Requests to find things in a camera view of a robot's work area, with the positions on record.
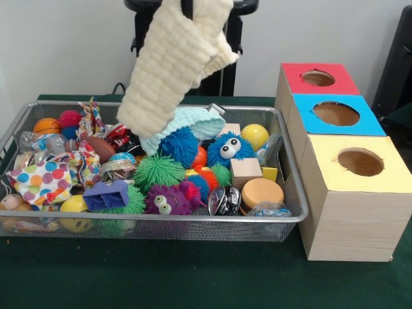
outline red box top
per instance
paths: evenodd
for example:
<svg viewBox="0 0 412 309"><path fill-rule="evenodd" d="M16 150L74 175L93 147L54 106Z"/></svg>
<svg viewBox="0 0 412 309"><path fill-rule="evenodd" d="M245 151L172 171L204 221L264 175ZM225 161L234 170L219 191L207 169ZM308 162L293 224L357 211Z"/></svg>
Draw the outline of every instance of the red box top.
<svg viewBox="0 0 412 309"><path fill-rule="evenodd" d="M360 95L342 64L282 63L293 94Z"/></svg>

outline googly eye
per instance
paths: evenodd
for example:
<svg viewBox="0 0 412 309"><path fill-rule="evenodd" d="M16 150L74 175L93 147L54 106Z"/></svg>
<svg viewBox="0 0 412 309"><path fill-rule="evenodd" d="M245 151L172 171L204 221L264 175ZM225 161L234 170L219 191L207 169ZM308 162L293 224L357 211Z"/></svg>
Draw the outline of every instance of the googly eye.
<svg viewBox="0 0 412 309"><path fill-rule="evenodd" d="M226 142L225 145L231 146L236 152L238 152L240 148L242 147L240 140L238 140L237 138L231 138L230 140Z"/></svg>
<svg viewBox="0 0 412 309"><path fill-rule="evenodd" d="M159 207L160 214L170 214L172 211L172 207L169 204L163 204Z"/></svg>
<svg viewBox="0 0 412 309"><path fill-rule="evenodd" d="M163 195L158 195L154 198L154 204L158 208L160 208L163 204L166 204L166 203L167 203L166 197L164 197Z"/></svg>
<svg viewBox="0 0 412 309"><path fill-rule="evenodd" d="M236 150L232 147L232 146L228 146L228 145L223 145L220 148L220 156L223 159L231 159L234 157L234 155L236 154Z"/></svg>

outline white towel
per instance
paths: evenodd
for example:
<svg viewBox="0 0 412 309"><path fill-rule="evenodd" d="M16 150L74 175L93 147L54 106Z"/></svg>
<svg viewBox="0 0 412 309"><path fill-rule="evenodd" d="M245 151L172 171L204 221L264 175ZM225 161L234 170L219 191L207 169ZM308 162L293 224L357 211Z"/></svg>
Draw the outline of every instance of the white towel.
<svg viewBox="0 0 412 309"><path fill-rule="evenodd" d="M238 59L222 33L233 0L193 2L193 20L180 0L163 0L153 16L117 113L138 136L162 132L192 86Z"/></svg>

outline stacked boxes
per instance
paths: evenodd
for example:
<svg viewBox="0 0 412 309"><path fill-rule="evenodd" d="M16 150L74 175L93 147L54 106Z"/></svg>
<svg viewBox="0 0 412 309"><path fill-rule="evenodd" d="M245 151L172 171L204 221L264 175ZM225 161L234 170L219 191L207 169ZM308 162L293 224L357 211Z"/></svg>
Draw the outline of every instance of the stacked boxes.
<svg viewBox="0 0 412 309"><path fill-rule="evenodd" d="M412 214L412 175L344 67L283 64L275 107L308 197L308 259L389 261Z"/></svg>

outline blue fuzzy creature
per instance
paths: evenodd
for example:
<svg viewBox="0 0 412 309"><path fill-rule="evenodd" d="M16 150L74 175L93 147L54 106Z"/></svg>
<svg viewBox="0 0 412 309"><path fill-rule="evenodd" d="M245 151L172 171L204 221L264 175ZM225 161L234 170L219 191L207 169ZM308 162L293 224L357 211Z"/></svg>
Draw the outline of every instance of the blue fuzzy creature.
<svg viewBox="0 0 412 309"><path fill-rule="evenodd" d="M207 198L211 193L207 181L200 175L192 175L187 177L187 181L193 183L195 186L200 188L200 199L203 203L207 203Z"/></svg>
<svg viewBox="0 0 412 309"><path fill-rule="evenodd" d="M233 132L228 132L221 135L211 144L207 150L207 165L213 166L221 164L229 168L230 159L246 159L255 158L255 152L252 144L236 135Z"/></svg>
<svg viewBox="0 0 412 309"><path fill-rule="evenodd" d="M183 127L165 137L159 150L165 156L171 156L188 169L198 155L198 140L189 127Z"/></svg>

